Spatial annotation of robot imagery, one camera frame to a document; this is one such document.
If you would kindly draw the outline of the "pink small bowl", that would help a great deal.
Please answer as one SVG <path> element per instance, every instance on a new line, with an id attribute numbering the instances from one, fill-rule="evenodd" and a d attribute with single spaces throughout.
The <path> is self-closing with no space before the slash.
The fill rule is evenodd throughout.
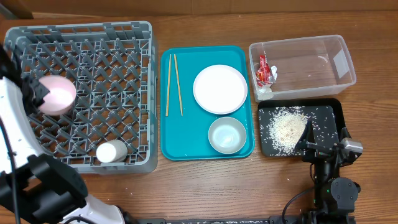
<path id="1" fill-rule="evenodd" d="M 60 75 L 49 75 L 39 79 L 49 90 L 44 96 L 44 103 L 39 106 L 39 111 L 50 116 L 59 116 L 68 112 L 76 98 L 76 88 L 67 78 Z"/>

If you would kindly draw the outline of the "pile of white rice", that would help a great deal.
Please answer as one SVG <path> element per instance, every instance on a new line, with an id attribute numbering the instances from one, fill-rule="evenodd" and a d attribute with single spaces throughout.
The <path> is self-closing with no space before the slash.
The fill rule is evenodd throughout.
<path id="1" fill-rule="evenodd" d="M 315 144 L 332 147 L 338 142 L 331 106 L 291 106 L 258 110 L 262 153 L 267 157 L 299 156 L 294 149 L 307 121 L 312 120 Z"/>

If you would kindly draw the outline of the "red snack wrapper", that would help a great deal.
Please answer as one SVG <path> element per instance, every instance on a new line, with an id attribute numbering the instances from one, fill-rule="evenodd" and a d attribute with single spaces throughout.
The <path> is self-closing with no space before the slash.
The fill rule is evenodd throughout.
<path id="1" fill-rule="evenodd" d="M 271 86 L 277 80 L 277 67 L 269 66 L 265 55 L 259 56 L 259 68 L 256 72 L 256 84 L 261 93 L 270 93 Z"/>

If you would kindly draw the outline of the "grey bowl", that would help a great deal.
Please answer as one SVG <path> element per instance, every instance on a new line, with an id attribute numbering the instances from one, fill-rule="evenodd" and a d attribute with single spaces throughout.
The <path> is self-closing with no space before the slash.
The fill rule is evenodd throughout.
<path id="1" fill-rule="evenodd" d="M 208 140 L 216 151 L 222 154 L 234 154 L 240 151 L 247 139 L 243 124 L 232 117 L 215 120 L 208 130 Z"/>

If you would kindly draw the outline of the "white paper cup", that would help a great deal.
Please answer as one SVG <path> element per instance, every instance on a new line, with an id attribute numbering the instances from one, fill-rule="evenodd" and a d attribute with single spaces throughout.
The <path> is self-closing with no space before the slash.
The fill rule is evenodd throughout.
<path id="1" fill-rule="evenodd" d="M 101 163 L 121 162 L 127 157 L 127 146 L 117 139 L 104 142 L 96 149 L 96 157 Z"/>

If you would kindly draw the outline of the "wooden chopstick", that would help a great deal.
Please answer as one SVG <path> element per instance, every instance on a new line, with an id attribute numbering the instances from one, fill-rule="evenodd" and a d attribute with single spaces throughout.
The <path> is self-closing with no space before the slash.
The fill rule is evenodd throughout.
<path id="1" fill-rule="evenodd" d="M 172 64 L 172 56 L 170 54 L 169 55 L 168 77 L 167 77 L 167 98 L 166 98 L 166 112 L 165 112 L 166 117 L 169 115 L 171 64 Z"/>
<path id="2" fill-rule="evenodd" d="M 179 79 L 179 72 L 178 72 L 178 63 L 177 63 L 177 56 L 174 54 L 174 64 L 175 64 L 175 73 L 177 79 L 177 90 L 178 90 L 178 100 L 180 105 L 180 114 L 183 116 L 183 105 L 182 105 L 182 95 L 180 90 L 180 79 Z"/>

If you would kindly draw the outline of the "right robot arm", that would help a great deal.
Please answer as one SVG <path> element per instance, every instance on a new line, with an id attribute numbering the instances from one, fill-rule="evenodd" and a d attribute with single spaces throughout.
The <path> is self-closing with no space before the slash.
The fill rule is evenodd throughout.
<path id="1" fill-rule="evenodd" d="M 315 142 L 312 122 L 308 121 L 303 134 L 295 146 L 302 151 L 302 160 L 310 163 L 314 186 L 295 198 L 314 191 L 314 209 L 298 218 L 294 223 L 354 223 L 355 201 L 361 191 L 358 183 L 340 176 L 340 168 L 353 164 L 363 153 L 363 145 L 349 135 L 346 128 L 341 130 L 338 143 L 325 147 Z"/>

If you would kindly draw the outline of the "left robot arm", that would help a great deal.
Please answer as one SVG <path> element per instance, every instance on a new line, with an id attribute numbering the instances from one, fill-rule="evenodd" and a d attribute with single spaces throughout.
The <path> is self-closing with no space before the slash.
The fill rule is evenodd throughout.
<path id="1" fill-rule="evenodd" d="M 72 167 L 45 153 L 29 115 L 66 113 L 76 88 L 67 78 L 23 77 L 16 55 L 1 50 L 1 206 L 16 223 L 137 223 L 88 193 Z"/>

